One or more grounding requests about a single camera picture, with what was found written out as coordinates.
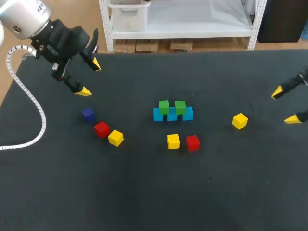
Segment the red cube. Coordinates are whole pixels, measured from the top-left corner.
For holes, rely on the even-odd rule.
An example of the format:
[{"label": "red cube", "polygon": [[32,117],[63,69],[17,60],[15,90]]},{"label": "red cube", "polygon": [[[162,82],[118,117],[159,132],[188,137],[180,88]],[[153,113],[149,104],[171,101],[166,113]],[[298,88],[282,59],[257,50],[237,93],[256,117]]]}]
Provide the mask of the red cube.
[{"label": "red cube", "polygon": [[200,141],[196,135],[186,137],[186,146],[189,152],[197,151],[200,148]]},{"label": "red cube", "polygon": [[109,126],[104,122],[100,122],[99,124],[95,125],[94,129],[96,134],[101,138],[105,138],[110,133]]}]

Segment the cube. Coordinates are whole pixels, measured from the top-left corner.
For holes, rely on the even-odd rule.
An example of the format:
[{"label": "cube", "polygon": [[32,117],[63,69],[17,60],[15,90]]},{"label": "cube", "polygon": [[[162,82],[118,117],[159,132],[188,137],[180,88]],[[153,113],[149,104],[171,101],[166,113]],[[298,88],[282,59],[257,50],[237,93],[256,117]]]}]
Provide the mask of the cube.
[{"label": "cube", "polygon": [[153,108],[153,121],[154,122],[161,122],[164,120],[164,115],[159,113],[159,108]]},{"label": "cube", "polygon": [[193,119],[193,108],[186,107],[186,113],[183,115],[183,121],[189,121]]},{"label": "cube", "polygon": [[183,115],[186,113],[185,101],[175,101],[175,112],[177,115]]},{"label": "cube", "polygon": [[159,113],[162,115],[169,114],[169,100],[161,100],[158,102],[159,104]]},{"label": "cube", "polygon": [[233,118],[232,124],[238,129],[242,129],[247,125],[248,118],[244,116],[242,113],[239,113]]},{"label": "cube", "polygon": [[177,121],[178,120],[178,115],[175,113],[175,107],[170,107],[170,112],[167,115],[167,120],[168,121]]},{"label": "cube", "polygon": [[168,135],[168,149],[180,148],[180,139],[178,134]]},{"label": "cube", "polygon": [[122,141],[124,140],[123,134],[117,130],[113,130],[113,132],[110,133],[108,136],[108,141],[115,147],[118,147]]},{"label": "cube", "polygon": [[110,133],[109,126],[104,122],[100,122],[99,124],[95,125],[94,129],[96,134],[101,138],[105,138]]},{"label": "cube", "polygon": [[92,123],[95,120],[94,111],[91,108],[86,108],[81,111],[82,117],[85,119],[87,123]]},{"label": "cube", "polygon": [[186,137],[186,147],[189,152],[197,151],[200,148],[200,141],[196,135]]}]

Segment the wooden floor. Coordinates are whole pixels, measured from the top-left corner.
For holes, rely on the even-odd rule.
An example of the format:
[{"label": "wooden floor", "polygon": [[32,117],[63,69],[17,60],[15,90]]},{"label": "wooden floor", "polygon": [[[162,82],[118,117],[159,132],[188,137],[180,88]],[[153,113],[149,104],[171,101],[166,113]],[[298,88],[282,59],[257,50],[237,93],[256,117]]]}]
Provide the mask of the wooden floor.
[{"label": "wooden floor", "polygon": [[[95,28],[99,29],[100,52],[106,53],[106,41],[104,36],[101,12],[98,0],[45,0],[45,3],[52,8],[51,19],[60,19],[67,27],[82,26],[89,35],[92,35]],[[12,82],[6,65],[5,57],[7,51],[16,45],[30,45],[30,40],[19,41],[9,31],[5,30],[5,41],[0,47],[0,104]],[[193,52],[200,51],[245,51],[247,38],[209,38],[196,39],[193,44]],[[169,52],[163,43],[160,52]],[[308,42],[298,43],[276,43],[257,44],[256,50],[277,50],[277,49],[308,49]],[[21,62],[20,53],[14,54],[13,67],[16,70]]]}]

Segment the white shelf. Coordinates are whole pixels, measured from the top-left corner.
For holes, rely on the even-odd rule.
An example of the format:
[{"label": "white shelf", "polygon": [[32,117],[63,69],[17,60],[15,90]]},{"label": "white shelf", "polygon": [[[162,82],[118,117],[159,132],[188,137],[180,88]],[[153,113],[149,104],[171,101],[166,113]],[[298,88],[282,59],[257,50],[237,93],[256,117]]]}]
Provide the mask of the white shelf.
[{"label": "white shelf", "polygon": [[111,38],[249,37],[252,29],[241,0],[152,0],[146,31],[123,32],[112,27]]}]

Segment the black cabinet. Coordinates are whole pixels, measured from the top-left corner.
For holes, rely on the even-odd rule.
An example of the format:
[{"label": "black cabinet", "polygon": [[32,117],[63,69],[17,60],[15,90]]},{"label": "black cabinet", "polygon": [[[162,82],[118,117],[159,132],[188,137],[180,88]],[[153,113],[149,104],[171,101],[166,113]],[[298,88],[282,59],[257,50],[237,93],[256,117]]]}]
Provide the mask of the black cabinet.
[{"label": "black cabinet", "polygon": [[298,42],[307,19],[308,0],[268,0],[259,42]]}]

